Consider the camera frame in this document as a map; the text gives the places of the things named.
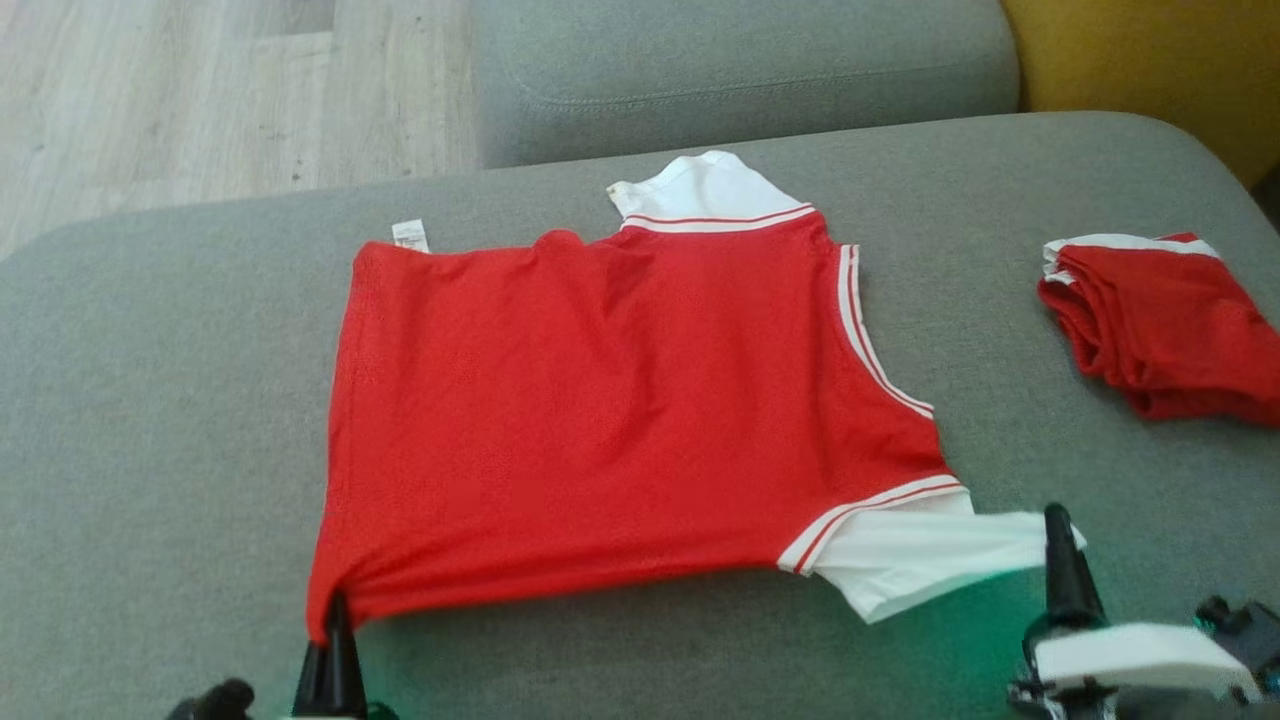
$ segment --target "gray sofa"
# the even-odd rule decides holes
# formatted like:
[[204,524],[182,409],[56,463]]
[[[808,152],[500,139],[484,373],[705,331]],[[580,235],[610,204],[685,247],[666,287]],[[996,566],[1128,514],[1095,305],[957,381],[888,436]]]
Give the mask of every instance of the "gray sofa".
[[1018,109],[997,0],[476,0],[489,168]]
[[[1280,322],[1280,237],[1189,136],[1001,115],[728,145],[863,246],[868,327],[937,406],[979,511],[1057,500],[1114,620],[1276,602],[1280,441],[1152,424],[1082,378],[1036,297],[1048,240],[1194,231]],[[0,715],[163,717],[228,675],[288,712],[349,263],[617,227],[675,151],[124,215],[0,263]],[[1042,578],[864,625],[820,579],[727,573],[376,621],[371,697],[416,717],[1000,717]]]

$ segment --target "yellow pillow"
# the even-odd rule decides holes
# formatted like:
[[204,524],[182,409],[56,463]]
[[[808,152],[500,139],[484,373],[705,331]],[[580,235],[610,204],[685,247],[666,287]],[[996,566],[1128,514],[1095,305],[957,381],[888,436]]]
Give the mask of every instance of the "yellow pillow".
[[1280,163],[1280,3],[1004,0],[1027,110],[1124,110],[1201,140],[1247,186]]

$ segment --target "white tag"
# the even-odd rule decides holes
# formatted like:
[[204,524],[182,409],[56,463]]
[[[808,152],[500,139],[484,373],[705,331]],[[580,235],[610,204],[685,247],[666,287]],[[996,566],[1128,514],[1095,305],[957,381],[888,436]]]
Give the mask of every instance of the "white tag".
[[426,228],[422,227],[421,219],[396,223],[392,225],[392,238],[396,241],[397,247],[408,247],[419,252],[431,251],[426,246]]

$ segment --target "folded clothing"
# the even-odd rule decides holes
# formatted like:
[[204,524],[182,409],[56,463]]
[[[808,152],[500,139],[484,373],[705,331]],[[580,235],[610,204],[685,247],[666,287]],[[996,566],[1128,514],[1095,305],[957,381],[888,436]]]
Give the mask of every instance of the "folded clothing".
[[1192,233],[1088,234],[1044,245],[1039,297],[1085,375],[1143,418],[1280,427],[1280,336]]

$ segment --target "laminate floor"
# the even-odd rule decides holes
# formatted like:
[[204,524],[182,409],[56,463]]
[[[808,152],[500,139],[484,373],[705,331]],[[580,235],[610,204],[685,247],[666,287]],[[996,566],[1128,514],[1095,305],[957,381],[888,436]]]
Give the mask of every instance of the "laminate floor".
[[0,0],[0,259],[128,210],[476,169],[466,0]]

